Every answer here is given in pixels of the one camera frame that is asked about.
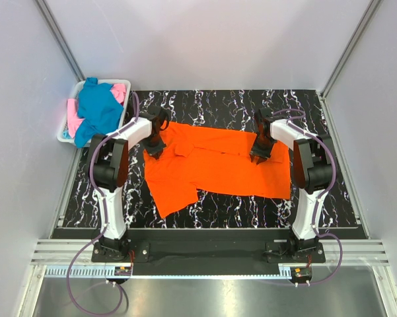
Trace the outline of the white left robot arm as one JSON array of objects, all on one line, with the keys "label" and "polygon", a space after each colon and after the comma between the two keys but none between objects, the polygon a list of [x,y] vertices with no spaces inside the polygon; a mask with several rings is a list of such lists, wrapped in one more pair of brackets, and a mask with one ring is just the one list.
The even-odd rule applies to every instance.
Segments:
[{"label": "white left robot arm", "polygon": [[101,216],[100,234],[92,240],[95,254],[109,256],[117,262],[133,254],[122,206],[123,186],[129,174],[129,151],[140,143],[149,156],[159,159],[166,148],[160,132],[167,129],[169,122],[168,110],[152,106],[146,112],[137,112],[127,124],[109,135],[92,137],[87,172]]}]

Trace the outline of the orange t shirt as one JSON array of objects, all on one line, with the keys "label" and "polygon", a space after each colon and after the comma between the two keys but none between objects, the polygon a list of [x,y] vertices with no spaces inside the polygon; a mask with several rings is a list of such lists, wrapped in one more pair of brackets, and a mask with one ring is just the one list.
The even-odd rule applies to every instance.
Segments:
[{"label": "orange t shirt", "polygon": [[291,197],[289,149],[276,143],[270,158],[250,160],[253,133],[172,122],[161,132],[159,158],[143,154],[145,181],[161,217],[198,201],[198,190],[269,199]]}]

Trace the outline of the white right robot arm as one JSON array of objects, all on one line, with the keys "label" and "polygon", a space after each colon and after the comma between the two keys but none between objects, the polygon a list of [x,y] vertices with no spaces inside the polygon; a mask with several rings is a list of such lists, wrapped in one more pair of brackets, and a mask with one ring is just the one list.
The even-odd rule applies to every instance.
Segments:
[{"label": "white right robot arm", "polygon": [[318,222],[324,200],[336,180],[336,159],[332,138],[319,136],[286,118],[287,109],[272,113],[262,108],[254,113],[256,138],[250,150],[258,164],[274,156],[274,147],[283,143],[292,150],[293,183],[299,188],[295,220],[285,242],[267,246],[265,255],[271,263],[292,261],[305,263],[321,256]]}]

